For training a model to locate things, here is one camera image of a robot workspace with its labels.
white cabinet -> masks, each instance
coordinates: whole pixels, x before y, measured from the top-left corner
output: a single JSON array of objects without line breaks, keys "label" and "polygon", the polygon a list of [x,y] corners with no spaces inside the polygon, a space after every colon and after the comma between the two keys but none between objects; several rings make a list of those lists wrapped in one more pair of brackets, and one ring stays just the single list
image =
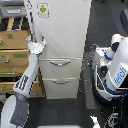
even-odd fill
[{"label": "white cabinet", "polygon": [[[31,23],[27,1],[24,2]],[[39,57],[47,98],[76,98],[91,0],[30,0],[28,5],[32,5],[29,8],[38,42],[44,36],[48,43]]]}]

robot body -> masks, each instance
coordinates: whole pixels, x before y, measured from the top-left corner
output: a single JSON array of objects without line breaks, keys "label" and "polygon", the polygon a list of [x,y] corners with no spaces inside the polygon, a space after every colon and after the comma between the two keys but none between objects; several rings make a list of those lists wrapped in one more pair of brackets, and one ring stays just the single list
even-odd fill
[{"label": "robot body", "polygon": [[101,56],[99,54],[99,62],[95,66],[93,64],[95,67],[93,90],[102,102],[113,106],[128,89],[128,86],[124,84],[128,74],[128,38],[115,34],[112,37],[111,47],[107,50],[106,48],[100,49],[104,56],[103,53]]}]

sticker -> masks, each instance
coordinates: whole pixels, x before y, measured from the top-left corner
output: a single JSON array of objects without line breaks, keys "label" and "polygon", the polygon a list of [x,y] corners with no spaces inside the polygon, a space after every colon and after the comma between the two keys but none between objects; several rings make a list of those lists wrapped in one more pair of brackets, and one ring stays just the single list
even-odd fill
[{"label": "sticker", "polygon": [[13,39],[13,35],[12,34],[7,34],[9,39]]},{"label": "sticker", "polygon": [[5,55],[1,55],[1,58],[6,58],[6,56]]},{"label": "sticker", "polygon": [[28,58],[27,54],[13,54],[14,58]]},{"label": "sticker", "polygon": [[20,14],[20,9],[7,10],[9,14]]},{"label": "sticker", "polygon": [[13,69],[13,68],[8,68],[9,70]]},{"label": "sticker", "polygon": [[47,3],[37,4],[38,16],[49,17],[49,5]]}]

blue label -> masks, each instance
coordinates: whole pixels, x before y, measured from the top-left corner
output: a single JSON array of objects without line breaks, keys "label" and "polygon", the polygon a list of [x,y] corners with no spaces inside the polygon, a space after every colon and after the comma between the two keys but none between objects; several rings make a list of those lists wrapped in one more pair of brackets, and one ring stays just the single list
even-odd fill
[{"label": "blue label", "polygon": [[114,81],[119,85],[122,80],[124,79],[125,77],[125,74],[126,74],[126,70],[124,68],[120,68],[120,72],[117,74],[117,77],[114,78]]}]

drawer handle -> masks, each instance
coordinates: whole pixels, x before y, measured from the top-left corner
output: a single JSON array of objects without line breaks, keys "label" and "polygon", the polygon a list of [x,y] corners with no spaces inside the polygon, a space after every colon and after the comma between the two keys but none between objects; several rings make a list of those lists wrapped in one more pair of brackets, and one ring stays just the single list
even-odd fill
[{"label": "drawer handle", "polygon": [[15,75],[16,74],[16,71],[14,72],[8,72],[8,73],[0,73],[0,75]]},{"label": "drawer handle", "polygon": [[4,93],[13,92],[13,90],[3,91],[3,89],[5,88],[6,88],[5,86],[2,86],[0,92],[4,92]]},{"label": "drawer handle", "polygon": [[7,59],[7,61],[2,61],[2,62],[0,62],[0,64],[8,63],[8,62],[9,62],[9,59]]},{"label": "drawer handle", "polygon": [[55,61],[50,61],[50,63],[51,63],[51,64],[54,64],[54,65],[57,65],[57,66],[64,66],[64,65],[66,65],[66,64],[71,63],[71,61],[67,61],[67,62],[65,62],[65,63],[63,63],[63,64],[57,64]]},{"label": "drawer handle", "polygon": [[56,83],[56,84],[66,84],[66,83],[68,83],[69,82],[69,80],[66,80],[66,81],[52,81],[52,82],[54,82],[54,83]]}]

